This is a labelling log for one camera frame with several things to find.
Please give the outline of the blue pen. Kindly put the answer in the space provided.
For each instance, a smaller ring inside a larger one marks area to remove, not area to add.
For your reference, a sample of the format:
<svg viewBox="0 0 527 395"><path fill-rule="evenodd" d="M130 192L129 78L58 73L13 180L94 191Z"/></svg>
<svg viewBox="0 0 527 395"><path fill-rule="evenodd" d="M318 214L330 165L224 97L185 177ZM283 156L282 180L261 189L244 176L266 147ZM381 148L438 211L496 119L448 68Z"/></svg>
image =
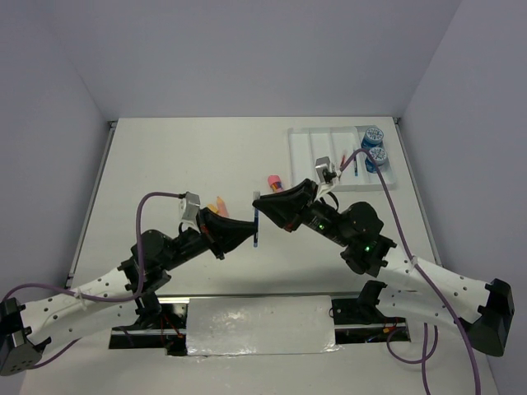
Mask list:
<svg viewBox="0 0 527 395"><path fill-rule="evenodd" d="M254 228L255 228L255 232L253 235L253 246L254 248L258 248L259 246L259 210L257 208L254 209Z"/></svg>

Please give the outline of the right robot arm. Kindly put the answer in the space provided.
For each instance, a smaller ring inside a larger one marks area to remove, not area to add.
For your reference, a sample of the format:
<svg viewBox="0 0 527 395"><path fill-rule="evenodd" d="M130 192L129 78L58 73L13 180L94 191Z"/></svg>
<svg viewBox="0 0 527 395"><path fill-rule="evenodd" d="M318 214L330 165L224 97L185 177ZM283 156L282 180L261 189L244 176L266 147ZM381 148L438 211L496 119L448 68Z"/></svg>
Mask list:
<svg viewBox="0 0 527 395"><path fill-rule="evenodd" d="M473 349L504 355L515 312L507 282L474 280L419 258L383 236L384 223L369 203L338 211L318 191L316 182L306 179L256 198L253 206L287 232L304 225L343 248L342 260L368 279L355 303L367 322L406 318L462 330Z"/></svg>

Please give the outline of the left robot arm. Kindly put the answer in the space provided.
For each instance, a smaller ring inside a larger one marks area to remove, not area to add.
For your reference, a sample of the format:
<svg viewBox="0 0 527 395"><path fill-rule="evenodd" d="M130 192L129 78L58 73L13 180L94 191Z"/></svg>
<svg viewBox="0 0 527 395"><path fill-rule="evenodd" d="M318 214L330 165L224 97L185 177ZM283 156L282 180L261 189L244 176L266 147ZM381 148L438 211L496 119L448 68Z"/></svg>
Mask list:
<svg viewBox="0 0 527 395"><path fill-rule="evenodd" d="M156 326L161 318L156 291L170 280L171 270L207 252L223 259L256 232L251 221L205 208L197 225L175 238L144 232L128 259L87 283L25 303L10 296L1 303L1 374L38 368L45 353L101 330Z"/></svg>

